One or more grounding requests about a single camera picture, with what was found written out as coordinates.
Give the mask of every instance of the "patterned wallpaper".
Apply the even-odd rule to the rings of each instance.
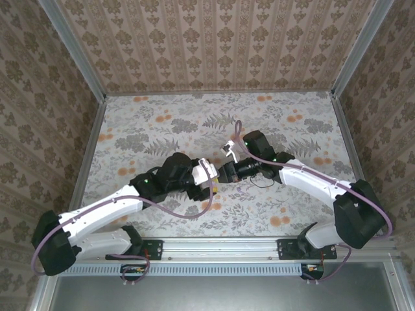
[[[375,0],[57,0],[111,95],[330,89]]]
[[[237,119],[243,122],[242,135],[260,129],[275,151],[287,151],[330,176],[353,180],[328,92],[152,95],[108,97],[106,102],[84,204],[114,193],[174,152],[191,159],[206,157],[221,167],[231,161],[219,149],[235,137]],[[272,184],[260,175],[252,182]],[[333,219],[333,209],[303,191],[279,183],[258,188],[252,182],[217,184],[211,210],[195,220],[150,207],[107,229],[127,222],[143,236],[298,235],[310,223]],[[179,214],[195,214],[208,203],[176,193],[162,204]]]
[[[415,288],[414,1],[394,1],[340,101]]]
[[[0,1],[0,310],[24,310],[32,232],[68,208],[97,101],[37,1]]]

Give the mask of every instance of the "purple cable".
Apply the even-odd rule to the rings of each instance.
[[[329,178],[319,172],[315,172],[314,170],[311,170],[307,167],[301,167],[300,165],[295,165],[295,164],[290,164],[290,163],[278,163],[278,162],[272,162],[272,161],[267,161],[264,159],[261,159],[260,157],[257,157],[253,154],[251,154],[249,152],[249,150],[245,147],[245,145],[241,142],[241,139],[239,138],[239,135],[241,134],[241,130],[242,130],[242,121],[238,120],[235,123],[235,140],[237,141],[238,145],[242,148],[243,152],[246,153],[247,155],[249,155],[251,158],[265,163],[265,164],[269,164],[269,165],[276,165],[279,167],[291,167],[291,168],[297,168],[298,170],[303,170],[304,172],[308,172],[324,181],[327,181],[328,183],[335,185],[336,187],[343,189],[345,191],[347,191],[348,193],[354,195],[356,198],[362,200],[364,203],[369,204],[371,207],[373,207],[384,219],[385,222],[388,226],[388,232],[383,235],[383,236],[378,236],[375,237],[373,239],[377,239],[377,238],[388,238],[390,237],[390,235],[392,234],[392,222],[390,221],[388,215],[386,215],[386,213],[382,210],[382,208],[380,208],[379,206],[377,206],[374,202],[370,201],[368,198],[365,198],[364,196],[362,196],[361,194],[355,192],[354,190],[347,188],[346,186],[342,185],[341,183],[337,183],[337,180],[333,179],[333,178]]]
[[[146,276],[146,274],[150,270],[150,261],[146,257],[138,256],[138,255],[117,255],[117,254],[111,254],[110,256],[115,257],[115,258],[120,258],[120,259],[127,259],[127,258],[130,258],[130,259],[138,259],[138,260],[144,260],[146,262],[146,266],[145,266],[145,270],[144,270],[143,274],[138,279],[136,279],[135,281],[132,281],[132,282],[139,282],[139,281],[141,281],[142,279],[144,279],[144,277]],[[121,278],[123,279],[124,284],[126,284],[128,282],[125,279],[125,273],[128,270],[132,270],[132,269],[134,269],[134,267],[127,267],[127,268],[125,268],[123,270],[123,274],[121,275]]]
[[[87,209],[87,210],[85,210],[85,211],[83,211],[83,212],[81,212],[81,213],[79,213],[79,214],[77,214],[77,215],[75,215],[74,217],[72,217],[72,218],[70,218],[70,219],[68,219],[67,221],[65,221],[65,222],[63,222],[62,224],[60,224],[60,225],[58,225],[58,226],[56,226],[55,228],[53,228],[44,238],[43,238],[43,240],[39,243],[39,245],[38,245],[38,247],[34,250],[34,253],[33,253],[33,257],[32,257],[32,260],[31,260],[31,262],[30,262],[30,266],[31,266],[31,268],[32,268],[32,271],[33,271],[33,273],[34,274],[36,274],[36,275],[45,275],[45,272],[41,272],[41,271],[38,271],[37,269],[36,269],[36,258],[39,256],[39,253],[40,253],[40,250],[42,249],[42,247],[46,244],[46,242],[56,233],[56,232],[58,232],[61,228],[63,228],[63,227],[65,227],[66,225],[69,225],[70,223],[73,223],[73,222],[75,222],[76,220],[78,220],[79,218],[81,218],[82,216],[85,216],[85,215],[87,215],[88,213],[90,213],[90,212],[92,212],[92,211],[94,211],[94,210],[96,210],[96,209],[99,209],[100,207],[103,207],[103,206],[105,206],[105,205],[107,205],[107,204],[110,204],[110,203],[115,203],[116,201],[118,201],[118,200],[126,200],[126,199],[135,199],[135,200],[140,200],[140,201],[143,201],[143,202],[145,202],[145,203],[148,203],[148,204],[151,204],[151,205],[153,205],[153,206],[155,206],[155,207],[157,207],[157,208],[159,208],[159,209],[161,209],[162,211],[164,211],[164,212],[166,212],[167,214],[170,214],[170,215],[173,215],[173,216],[175,216],[175,217],[179,217],[179,218],[183,218],[183,219],[195,219],[195,218],[198,218],[198,217],[200,217],[200,216],[202,216],[202,215],[204,215],[204,214],[206,214],[207,213],[207,211],[210,209],[210,207],[211,207],[211,205],[212,205],[212,201],[213,201],[213,182],[212,182],[212,179],[211,179],[211,177],[210,177],[210,175],[209,175],[209,172],[208,172],[208,169],[204,166],[204,164],[203,164],[203,162],[200,162],[200,165],[202,165],[202,168],[204,169],[204,171],[205,171],[205,173],[206,173],[206,176],[207,176],[207,182],[209,183],[209,203],[207,204],[207,206],[206,206],[206,208],[203,210],[203,211],[201,211],[200,213],[198,213],[198,214],[195,214],[195,215],[180,215],[180,214],[176,214],[175,212],[172,212],[172,211],[170,211],[168,208],[166,208],[166,207],[164,207],[164,206],[161,206],[161,205],[159,205],[159,204],[157,204],[157,203],[154,203],[153,201],[150,201],[150,200],[148,200],[148,199],[146,199],[146,198],[142,198],[142,197],[140,197],[140,196],[118,196],[118,197],[116,197],[116,198],[114,198],[114,199],[110,199],[110,200],[106,200],[106,201],[104,201],[104,202],[101,202],[100,204],[96,204],[96,205],[94,205],[93,207],[91,207],[90,209]]]

